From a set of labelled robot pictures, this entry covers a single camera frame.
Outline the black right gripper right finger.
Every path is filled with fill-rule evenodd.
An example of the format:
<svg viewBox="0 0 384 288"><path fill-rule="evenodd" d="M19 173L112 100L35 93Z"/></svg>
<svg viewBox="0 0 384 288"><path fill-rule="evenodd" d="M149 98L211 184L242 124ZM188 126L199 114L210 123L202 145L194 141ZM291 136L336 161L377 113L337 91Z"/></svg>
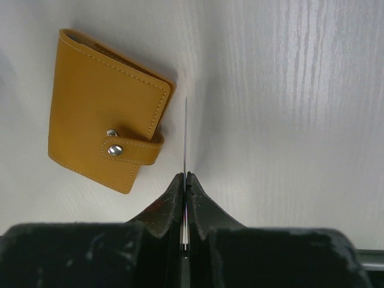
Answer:
<svg viewBox="0 0 384 288"><path fill-rule="evenodd" d="M250 228L187 175L192 287L371 287L349 239L334 229Z"/></svg>

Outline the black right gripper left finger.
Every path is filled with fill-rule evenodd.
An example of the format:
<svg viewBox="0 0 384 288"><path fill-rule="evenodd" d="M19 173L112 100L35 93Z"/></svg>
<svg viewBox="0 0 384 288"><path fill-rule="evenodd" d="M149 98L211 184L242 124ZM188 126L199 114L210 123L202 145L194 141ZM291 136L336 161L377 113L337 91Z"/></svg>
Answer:
<svg viewBox="0 0 384 288"><path fill-rule="evenodd" d="M2 287L180 287L184 176L124 223L23 223L1 236Z"/></svg>

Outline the yellow leather card holder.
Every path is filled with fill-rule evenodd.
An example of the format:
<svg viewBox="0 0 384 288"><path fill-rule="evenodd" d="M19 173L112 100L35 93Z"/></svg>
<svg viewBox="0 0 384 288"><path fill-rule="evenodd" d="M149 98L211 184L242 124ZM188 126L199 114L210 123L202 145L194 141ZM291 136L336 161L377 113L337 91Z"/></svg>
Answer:
<svg viewBox="0 0 384 288"><path fill-rule="evenodd" d="M127 194L155 163L160 123L175 85L71 29L59 32L49 118L49 157Z"/></svg>

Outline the silver card black stripe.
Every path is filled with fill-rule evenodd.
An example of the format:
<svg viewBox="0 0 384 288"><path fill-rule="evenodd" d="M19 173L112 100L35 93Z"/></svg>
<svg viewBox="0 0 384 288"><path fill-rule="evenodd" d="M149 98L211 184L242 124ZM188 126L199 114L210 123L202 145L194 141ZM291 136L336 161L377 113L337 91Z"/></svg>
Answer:
<svg viewBox="0 0 384 288"><path fill-rule="evenodd" d="M187 208L187 124L188 120L188 98L185 98L185 115L184 115L184 141L183 141L183 197L184 197L184 214L183 214L183 231L182 231L182 251L187 255L189 245L189 228L188 228L188 208Z"/></svg>

